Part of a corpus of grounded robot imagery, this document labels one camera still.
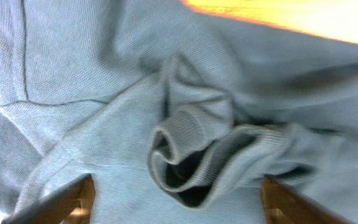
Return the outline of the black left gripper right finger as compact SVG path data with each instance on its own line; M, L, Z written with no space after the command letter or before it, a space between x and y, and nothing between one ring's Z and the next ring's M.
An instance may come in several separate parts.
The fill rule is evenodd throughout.
M264 176L260 197L268 224L351 224L271 175Z

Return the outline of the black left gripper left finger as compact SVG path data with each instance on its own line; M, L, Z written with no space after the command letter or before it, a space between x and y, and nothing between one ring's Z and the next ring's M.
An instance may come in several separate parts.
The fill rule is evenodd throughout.
M90 224L94 198L94 181L91 174L85 174L1 224Z

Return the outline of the blue polo shirt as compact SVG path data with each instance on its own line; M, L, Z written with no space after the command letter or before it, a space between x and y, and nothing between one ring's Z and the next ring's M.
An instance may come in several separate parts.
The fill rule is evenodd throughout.
M0 212L263 223L274 175L358 223L358 45L180 1L0 1Z

